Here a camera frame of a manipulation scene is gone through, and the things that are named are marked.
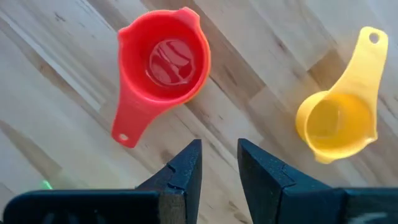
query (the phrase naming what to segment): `measuring cup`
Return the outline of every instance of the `measuring cup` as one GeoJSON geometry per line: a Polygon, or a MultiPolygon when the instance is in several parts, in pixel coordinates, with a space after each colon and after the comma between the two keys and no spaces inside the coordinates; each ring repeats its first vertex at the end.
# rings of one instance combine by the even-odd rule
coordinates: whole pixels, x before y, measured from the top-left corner
{"type": "Polygon", "coordinates": [[[120,94],[112,137],[134,147],[159,114],[182,104],[203,86],[210,48],[199,15],[185,7],[148,12],[119,39],[120,94]]]}
{"type": "Polygon", "coordinates": [[[352,156],[377,140],[377,92],[387,47],[383,31],[363,27],[340,79],[301,104],[296,129],[318,162],[352,156]]]}

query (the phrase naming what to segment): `wooden surface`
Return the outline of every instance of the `wooden surface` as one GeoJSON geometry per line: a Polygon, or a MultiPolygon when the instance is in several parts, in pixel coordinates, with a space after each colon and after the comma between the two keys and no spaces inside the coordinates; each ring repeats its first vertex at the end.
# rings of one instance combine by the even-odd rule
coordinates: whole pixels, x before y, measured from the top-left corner
{"type": "Polygon", "coordinates": [[[238,138],[333,186],[397,186],[397,10],[393,0],[0,0],[0,210],[44,179],[58,189],[134,187],[194,138],[203,140],[199,223],[251,223],[238,138]],[[117,30],[182,6],[201,16],[210,78],[123,148],[109,134],[117,30]],[[362,26],[390,37],[379,140],[322,165],[295,132],[295,112],[340,77],[362,26]]]}

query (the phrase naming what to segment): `wood grain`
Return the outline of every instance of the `wood grain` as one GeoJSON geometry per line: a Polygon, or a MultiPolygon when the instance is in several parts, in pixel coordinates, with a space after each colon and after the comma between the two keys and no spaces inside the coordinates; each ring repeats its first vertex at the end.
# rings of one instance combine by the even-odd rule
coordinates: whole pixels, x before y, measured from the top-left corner
{"type": "Polygon", "coordinates": [[[236,161],[248,138],[332,186],[397,186],[398,4],[392,0],[0,1],[0,210],[47,179],[126,188],[203,140],[199,223],[251,223],[236,161]],[[118,29],[154,9],[188,6],[212,53],[190,102],[159,116],[135,149],[110,137],[119,89],[118,29]],[[295,113],[344,71],[363,26],[389,34],[379,140],[330,165],[314,161],[295,113]]]}

